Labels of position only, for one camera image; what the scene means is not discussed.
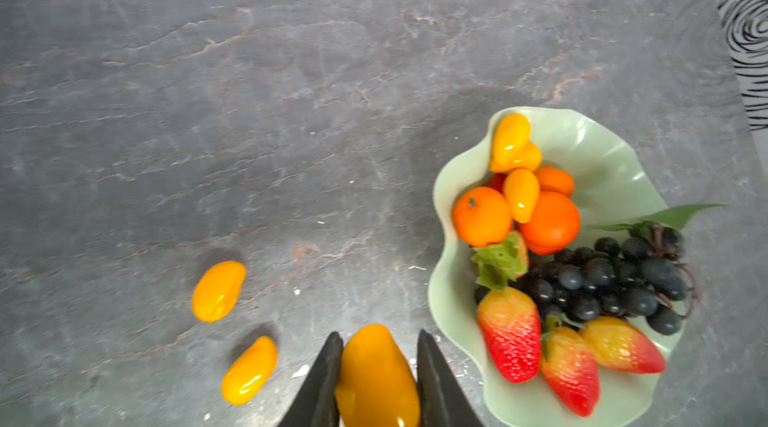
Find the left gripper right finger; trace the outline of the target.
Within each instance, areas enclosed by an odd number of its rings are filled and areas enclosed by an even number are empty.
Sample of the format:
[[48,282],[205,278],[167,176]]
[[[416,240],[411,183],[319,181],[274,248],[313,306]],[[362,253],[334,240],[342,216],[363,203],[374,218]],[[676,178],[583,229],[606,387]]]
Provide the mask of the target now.
[[422,329],[417,342],[417,388],[424,427],[483,427],[435,338]]

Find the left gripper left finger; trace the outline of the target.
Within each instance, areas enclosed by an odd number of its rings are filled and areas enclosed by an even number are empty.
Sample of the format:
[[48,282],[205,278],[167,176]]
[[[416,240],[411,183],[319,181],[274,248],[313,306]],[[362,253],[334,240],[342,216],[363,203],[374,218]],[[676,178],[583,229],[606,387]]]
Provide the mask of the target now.
[[338,427],[335,389],[344,343],[331,332],[278,427]]

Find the fake strawberry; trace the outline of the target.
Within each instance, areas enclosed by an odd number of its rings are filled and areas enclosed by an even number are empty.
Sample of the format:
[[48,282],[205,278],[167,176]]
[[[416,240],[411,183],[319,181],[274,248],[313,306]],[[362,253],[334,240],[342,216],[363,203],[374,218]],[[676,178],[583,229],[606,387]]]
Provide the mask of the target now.
[[475,282],[495,291],[503,291],[510,282],[528,273],[528,248],[522,235],[512,230],[499,243],[474,247],[471,261],[477,266]]
[[512,287],[490,290],[476,310],[491,361],[508,382],[519,384],[538,373],[541,321],[534,301]]
[[599,367],[590,347],[561,316],[544,320],[539,372],[565,406],[590,417],[600,399]]
[[489,180],[485,183],[485,186],[496,190],[497,192],[504,193],[504,183],[507,178],[506,173],[494,173]]
[[599,317],[579,331],[599,366],[632,374],[660,374],[666,360],[654,343],[625,320]]

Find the dark fake grape bunch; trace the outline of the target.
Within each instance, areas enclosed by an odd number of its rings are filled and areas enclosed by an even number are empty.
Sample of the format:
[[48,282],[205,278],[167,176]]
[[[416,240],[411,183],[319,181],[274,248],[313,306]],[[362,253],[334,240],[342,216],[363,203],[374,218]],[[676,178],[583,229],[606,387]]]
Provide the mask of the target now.
[[[600,316],[642,317],[655,332],[674,335],[700,297],[684,259],[683,229],[706,208],[681,205],[601,225],[592,246],[531,260],[528,273],[507,287],[527,294],[542,319],[555,314],[573,328]],[[490,290],[478,285],[475,300]]]

